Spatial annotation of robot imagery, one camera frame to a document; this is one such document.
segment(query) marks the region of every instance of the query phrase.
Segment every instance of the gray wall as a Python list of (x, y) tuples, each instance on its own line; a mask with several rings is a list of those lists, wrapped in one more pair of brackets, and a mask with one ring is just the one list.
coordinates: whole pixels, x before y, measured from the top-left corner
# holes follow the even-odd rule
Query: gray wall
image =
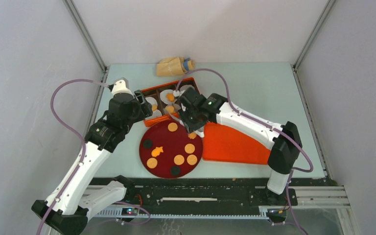
[(330, 170), (376, 234), (376, 1), (338, 1), (299, 75)]
[[(54, 190), (78, 153), (77, 137), (50, 112), (53, 90), (100, 77), (61, 0), (0, 0), (0, 235), (35, 234), (32, 203)], [(95, 91), (71, 84), (56, 97), (61, 118), (81, 133)]]

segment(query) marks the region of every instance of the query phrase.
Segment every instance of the blue strap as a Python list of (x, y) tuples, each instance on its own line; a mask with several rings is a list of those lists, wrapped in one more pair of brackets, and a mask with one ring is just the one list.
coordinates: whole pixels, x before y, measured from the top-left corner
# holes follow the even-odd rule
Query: blue strap
[(190, 60), (191, 58), (187, 58), (184, 60), (184, 62), (182, 63), (182, 65), (184, 66), (185, 70), (188, 72), (189, 71), (189, 67), (188, 67), (188, 61)]

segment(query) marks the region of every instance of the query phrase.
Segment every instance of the dark red round plate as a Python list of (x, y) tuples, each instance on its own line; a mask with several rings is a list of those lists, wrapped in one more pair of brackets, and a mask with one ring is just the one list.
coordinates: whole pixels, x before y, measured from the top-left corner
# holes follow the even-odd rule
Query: dark red round plate
[[(202, 158), (203, 151), (202, 139), (199, 136), (190, 139), (187, 131), (180, 124), (177, 124), (178, 129), (176, 131), (169, 131), (168, 125), (172, 122), (174, 121), (166, 120), (153, 125), (146, 131), (139, 145), (139, 156), (143, 166), (153, 175), (167, 179), (178, 178), (194, 170)], [(195, 146), (193, 153), (185, 152), (185, 146), (189, 143)], [(163, 153), (153, 157), (152, 151), (156, 147), (162, 147)], [(194, 165), (187, 162), (187, 157), (191, 154), (197, 157), (197, 163)], [(182, 155), (184, 163), (176, 165), (174, 162), (176, 155)], [(147, 166), (147, 161), (150, 158), (157, 160), (158, 164), (155, 168)]]

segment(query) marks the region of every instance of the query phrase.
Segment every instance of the yellow towel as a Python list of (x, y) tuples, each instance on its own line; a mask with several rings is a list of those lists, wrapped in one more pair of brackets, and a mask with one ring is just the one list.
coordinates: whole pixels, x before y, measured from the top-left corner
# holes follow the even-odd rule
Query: yellow towel
[(157, 76), (177, 76), (187, 73), (195, 68), (195, 61), (190, 58), (168, 57), (156, 65)]

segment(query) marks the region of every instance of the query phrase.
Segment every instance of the wall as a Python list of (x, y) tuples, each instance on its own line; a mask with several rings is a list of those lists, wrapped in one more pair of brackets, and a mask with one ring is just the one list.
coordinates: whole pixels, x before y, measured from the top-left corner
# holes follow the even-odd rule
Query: wall
[(294, 63), (327, 0), (75, 0), (107, 65)]
[[(35, 234), (31, 211), (61, 181), (79, 140), (52, 116), (54, 89), (101, 71), (60, 0), (0, 0), (0, 235)], [(84, 133), (96, 87), (69, 85), (55, 109)]]
[(338, 1), (299, 75), (330, 170), (376, 234), (376, 1)]

